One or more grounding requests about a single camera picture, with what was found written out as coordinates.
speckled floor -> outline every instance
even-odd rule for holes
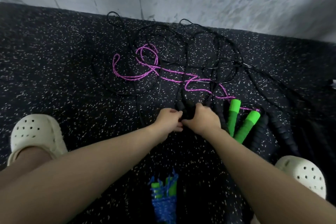
[[[145,21],[127,20],[130,31]],[[336,78],[335,44],[218,29],[238,44],[248,64],[278,77],[313,101],[322,111],[334,115],[335,91],[325,87]],[[93,76],[93,52],[123,55],[127,50],[123,32],[106,23],[105,16],[67,10],[37,8],[0,3],[0,161],[10,153],[9,136],[14,124],[30,113],[55,117],[61,125],[69,150],[115,137],[141,127],[134,97],[119,97],[107,91]],[[212,56],[209,39],[199,39],[191,52],[191,63],[202,65]],[[158,40],[155,45],[165,58],[179,56]],[[130,57],[122,56],[122,64]],[[95,65],[101,67],[101,59]],[[143,68],[130,62],[135,73]],[[111,76],[119,90],[132,85]],[[138,82],[147,87],[151,78]],[[265,80],[260,87],[272,100],[286,105],[286,99]],[[154,90],[139,97],[146,124],[153,122],[160,107],[174,107],[178,85],[160,82]],[[271,110],[258,95],[247,76],[239,73],[226,85],[230,94]],[[204,94],[189,94],[194,101]],[[278,112],[284,123],[286,117]],[[278,145],[270,133],[265,135],[259,154],[276,161]],[[103,195],[71,223],[153,222],[153,209],[147,183],[155,175],[164,179],[172,168],[178,181],[178,219],[180,223],[247,223],[250,207],[228,175],[212,147],[191,133],[172,134],[153,149],[137,166],[111,185]]]

person's left hand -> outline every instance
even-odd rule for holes
[[[156,121],[152,124],[156,132],[160,134],[160,139],[163,142],[168,137],[168,134],[175,131],[183,130],[182,123],[179,119],[182,117],[182,111],[176,111],[172,108],[164,108],[160,111]]]

